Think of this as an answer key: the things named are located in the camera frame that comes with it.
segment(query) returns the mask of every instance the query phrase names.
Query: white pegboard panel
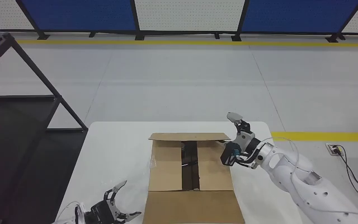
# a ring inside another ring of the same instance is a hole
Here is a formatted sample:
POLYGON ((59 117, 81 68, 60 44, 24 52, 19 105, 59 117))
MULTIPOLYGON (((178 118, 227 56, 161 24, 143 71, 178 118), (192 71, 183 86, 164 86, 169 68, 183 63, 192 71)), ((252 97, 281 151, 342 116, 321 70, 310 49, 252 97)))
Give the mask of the white pegboard panel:
POLYGON ((343 29, 343 32, 356 32, 358 33, 358 12, 353 16, 351 21, 343 29))
POLYGON ((236 31, 244 0, 135 0, 141 30, 236 31))
POLYGON ((34 29, 15 0, 0 0, 0 30, 34 29))

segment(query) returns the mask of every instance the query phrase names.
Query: yellow tape line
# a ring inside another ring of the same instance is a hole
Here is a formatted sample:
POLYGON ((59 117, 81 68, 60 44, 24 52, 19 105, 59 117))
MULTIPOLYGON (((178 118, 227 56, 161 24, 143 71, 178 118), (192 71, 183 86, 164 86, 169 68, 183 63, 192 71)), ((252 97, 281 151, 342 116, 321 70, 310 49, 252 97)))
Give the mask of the yellow tape line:
POLYGON ((331 46, 358 47, 358 43, 187 41, 187 40, 18 40, 20 44, 103 44, 103 45, 252 45, 252 46, 331 46))
POLYGON ((271 132, 271 135, 302 142, 358 142, 357 132, 271 132))

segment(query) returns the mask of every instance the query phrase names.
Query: blue partition panel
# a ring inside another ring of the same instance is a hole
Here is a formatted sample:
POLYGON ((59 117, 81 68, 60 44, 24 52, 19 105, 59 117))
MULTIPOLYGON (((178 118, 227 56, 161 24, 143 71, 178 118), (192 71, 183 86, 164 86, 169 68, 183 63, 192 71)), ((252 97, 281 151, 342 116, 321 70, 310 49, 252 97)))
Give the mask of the blue partition panel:
POLYGON ((22 0, 42 30, 135 30, 129 0, 22 0))
POLYGON ((338 32, 358 0, 250 0, 243 32, 338 32))

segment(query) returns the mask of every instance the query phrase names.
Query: table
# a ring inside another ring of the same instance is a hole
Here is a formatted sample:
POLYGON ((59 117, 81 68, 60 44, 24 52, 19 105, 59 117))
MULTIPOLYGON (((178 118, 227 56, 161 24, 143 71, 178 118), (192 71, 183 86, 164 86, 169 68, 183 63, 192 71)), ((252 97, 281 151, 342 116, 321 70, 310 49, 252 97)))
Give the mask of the table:
MULTIPOLYGON (((264 122, 250 122, 258 139, 271 137, 264 122)), ((60 211, 71 201, 83 202, 89 210, 103 199, 106 190, 123 180, 127 184, 117 193, 116 205, 125 213, 144 212, 148 195, 152 141, 155 132, 224 132, 231 139, 236 128, 231 122, 94 122, 63 198, 60 211)), ((230 168, 235 194, 247 224, 302 224, 298 208, 289 193, 276 187, 269 175, 258 167, 230 168)), ((73 206, 62 218, 73 215, 73 206)), ((143 215, 131 224, 141 223, 143 215)))

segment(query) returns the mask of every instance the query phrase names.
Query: cardboard box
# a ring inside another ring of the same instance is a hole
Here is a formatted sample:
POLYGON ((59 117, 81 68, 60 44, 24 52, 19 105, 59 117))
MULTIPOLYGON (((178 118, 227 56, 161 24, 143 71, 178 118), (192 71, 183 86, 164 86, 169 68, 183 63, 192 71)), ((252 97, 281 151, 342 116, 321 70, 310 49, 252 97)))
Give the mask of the cardboard box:
POLYGON ((154 133, 145 224, 244 223, 230 169, 222 165, 224 133, 154 133))

